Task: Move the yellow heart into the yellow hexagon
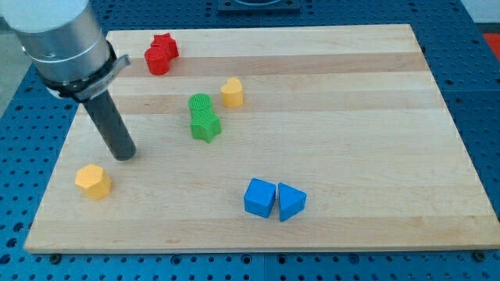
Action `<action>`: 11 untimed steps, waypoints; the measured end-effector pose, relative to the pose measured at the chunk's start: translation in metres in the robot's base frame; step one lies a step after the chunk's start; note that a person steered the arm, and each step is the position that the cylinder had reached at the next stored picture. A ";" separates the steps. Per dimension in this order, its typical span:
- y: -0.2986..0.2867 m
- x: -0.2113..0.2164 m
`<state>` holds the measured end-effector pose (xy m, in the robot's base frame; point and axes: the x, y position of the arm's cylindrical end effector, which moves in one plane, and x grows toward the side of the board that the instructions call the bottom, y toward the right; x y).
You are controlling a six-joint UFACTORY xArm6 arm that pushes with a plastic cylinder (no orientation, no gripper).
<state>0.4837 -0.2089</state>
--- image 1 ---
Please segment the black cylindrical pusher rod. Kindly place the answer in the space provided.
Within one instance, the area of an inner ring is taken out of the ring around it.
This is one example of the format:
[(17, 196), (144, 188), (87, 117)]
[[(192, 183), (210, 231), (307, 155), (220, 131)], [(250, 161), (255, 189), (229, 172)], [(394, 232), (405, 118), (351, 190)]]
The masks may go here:
[(114, 159), (126, 161), (134, 157), (136, 146), (108, 91), (83, 103)]

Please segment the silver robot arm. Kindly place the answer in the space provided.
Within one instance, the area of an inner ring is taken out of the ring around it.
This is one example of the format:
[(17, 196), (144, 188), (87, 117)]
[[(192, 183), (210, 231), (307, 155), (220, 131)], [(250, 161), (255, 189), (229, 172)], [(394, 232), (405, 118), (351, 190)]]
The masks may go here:
[(1, 0), (1, 14), (57, 98), (81, 103), (113, 157), (132, 158), (136, 146), (108, 91), (128, 55), (117, 56), (88, 0)]

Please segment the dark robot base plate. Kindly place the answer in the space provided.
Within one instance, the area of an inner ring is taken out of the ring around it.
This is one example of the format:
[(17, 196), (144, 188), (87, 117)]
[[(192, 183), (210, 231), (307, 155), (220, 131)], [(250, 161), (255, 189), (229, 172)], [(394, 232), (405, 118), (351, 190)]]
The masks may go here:
[(297, 12), (301, 0), (218, 0), (218, 12)]

